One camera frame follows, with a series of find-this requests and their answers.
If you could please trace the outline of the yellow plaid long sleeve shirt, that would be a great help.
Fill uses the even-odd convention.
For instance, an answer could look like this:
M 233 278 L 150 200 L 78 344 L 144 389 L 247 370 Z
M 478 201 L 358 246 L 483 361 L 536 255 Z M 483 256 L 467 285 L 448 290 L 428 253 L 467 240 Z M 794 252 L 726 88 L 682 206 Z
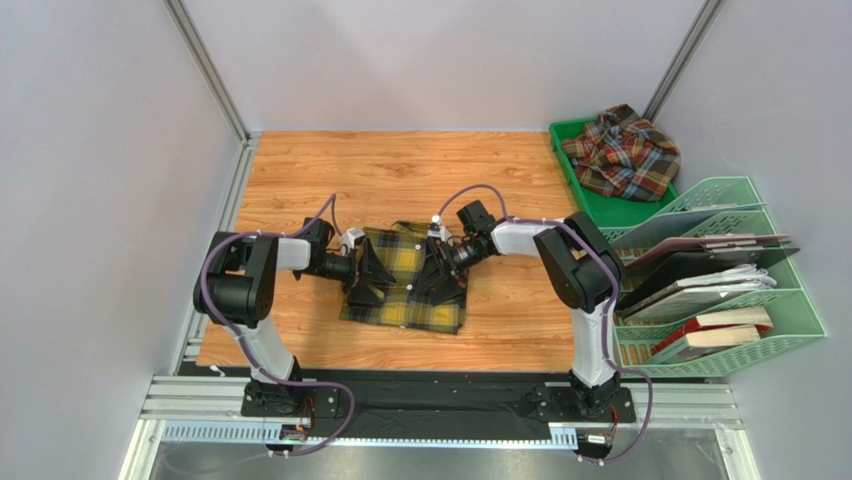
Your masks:
M 395 278 L 393 285 L 371 290 L 378 294 L 380 306 L 359 306 L 345 299 L 340 318 L 370 325 L 418 329 L 456 335 L 466 320 L 466 295 L 434 305 L 431 294 L 414 290 L 425 261 L 429 225 L 423 222 L 397 221 L 387 229 L 365 227 L 378 260 Z

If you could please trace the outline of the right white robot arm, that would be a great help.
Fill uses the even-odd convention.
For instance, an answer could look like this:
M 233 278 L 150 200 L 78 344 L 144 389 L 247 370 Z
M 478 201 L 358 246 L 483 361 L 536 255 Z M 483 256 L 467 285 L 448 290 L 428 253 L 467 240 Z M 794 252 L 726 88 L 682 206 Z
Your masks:
M 492 256 L 539 258 L 570 310 L 575 356 L 569 374 L 575 396 L 589 408 L 610 400 L 620 387 L 612 358 L 613 314 L 625 268 L 594 221 L 585 213 L 539 221 L 497 219 L 480 201 L 457 216 L 466 235 L 459 244 L 451 243 L 441 217 L 433 217 L 413 291 L 440 304 L 459 297 L 468 271 Z

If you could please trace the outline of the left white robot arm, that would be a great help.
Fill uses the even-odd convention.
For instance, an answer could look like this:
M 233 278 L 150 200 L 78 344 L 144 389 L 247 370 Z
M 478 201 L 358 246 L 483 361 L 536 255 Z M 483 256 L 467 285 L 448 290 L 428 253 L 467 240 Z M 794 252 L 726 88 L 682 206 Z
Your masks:
M 251 367 L 247 394 L 254 402 L 298 403 L 306 391 L 298 360 L 270 318 L 280 270 L 337 281 L 356 306 L 383 305 L 384 289 L 396 283 L 360 229 L 339 234 L 333 223 L 308 218 L 292 237 L 216 233 L 193 304 L 227 330 L 245 355 Z

